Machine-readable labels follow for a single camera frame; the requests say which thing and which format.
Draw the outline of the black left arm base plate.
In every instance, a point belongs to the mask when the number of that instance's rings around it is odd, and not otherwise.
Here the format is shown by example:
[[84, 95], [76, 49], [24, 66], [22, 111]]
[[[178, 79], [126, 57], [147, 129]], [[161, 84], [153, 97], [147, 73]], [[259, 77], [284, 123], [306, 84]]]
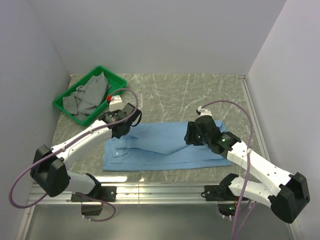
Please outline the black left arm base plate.
[[78, 192], [72, 194], [70, 200], [71, 202], [89, 202], [89, 198], [91, 198], [105, 202], [115, 202], [116, 194], [116, 186], [96, 186], [90, 193], [84, 194], [84, 196]]

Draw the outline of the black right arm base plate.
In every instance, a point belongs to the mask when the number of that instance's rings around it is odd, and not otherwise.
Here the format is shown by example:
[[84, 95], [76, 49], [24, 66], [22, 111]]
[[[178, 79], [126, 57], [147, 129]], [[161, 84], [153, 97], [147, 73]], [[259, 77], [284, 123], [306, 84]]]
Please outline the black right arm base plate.
[[220, 185], [205, 185], [200, 194], [207, 202], [238, 201], [239, 196], [234, 195], [228, 187]]

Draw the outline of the light blue long sleeve shirt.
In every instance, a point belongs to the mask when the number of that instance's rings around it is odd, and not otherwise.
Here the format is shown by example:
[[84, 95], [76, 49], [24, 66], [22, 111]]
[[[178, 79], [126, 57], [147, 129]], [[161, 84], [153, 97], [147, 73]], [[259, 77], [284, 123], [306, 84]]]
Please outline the light blue long sleeve shirt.
[[204, 146], [187, 145], [187, 122], [140, 123], [105, 142], [103, 171], [167, 171], [229, 166]]

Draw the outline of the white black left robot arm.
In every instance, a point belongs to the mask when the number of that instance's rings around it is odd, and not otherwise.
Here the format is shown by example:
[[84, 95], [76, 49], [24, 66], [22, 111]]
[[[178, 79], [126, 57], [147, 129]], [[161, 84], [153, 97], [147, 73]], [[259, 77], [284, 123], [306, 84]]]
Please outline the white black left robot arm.
[[52, 148], [42, 145], [36, 150], [33, 161], [37, 166], [31, 169], [30, 176], [52, 198], [70, 191], [83, 194], [89, 201], [100, 200], [101, 183], [90, 173], [81, 175], [70, 169], [93, 147], [127, 135], [141, 118], [142, 112], [127, 103], [123, 109], [104, 113], [88, 128], [61, 144]]

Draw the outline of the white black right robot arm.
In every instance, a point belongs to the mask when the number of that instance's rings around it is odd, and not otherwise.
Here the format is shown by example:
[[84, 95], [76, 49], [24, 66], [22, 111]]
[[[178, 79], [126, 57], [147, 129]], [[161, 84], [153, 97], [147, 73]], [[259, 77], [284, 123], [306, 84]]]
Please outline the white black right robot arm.
[[306, 177], [283, 170], [253, 150], [229, 131], [221, 131], [209, 115], [198, 117], [187, 124], [186, 144], [206, 146], [213, 153], [242, 167], [259, 182], [246, 181], [235, 173], [228, 174], [217, 190], [205, 186], [207, 201], [228, 201], [243, 196], [261, 203], [283, 222], [293, 223], [306, 205], [310, 194]]

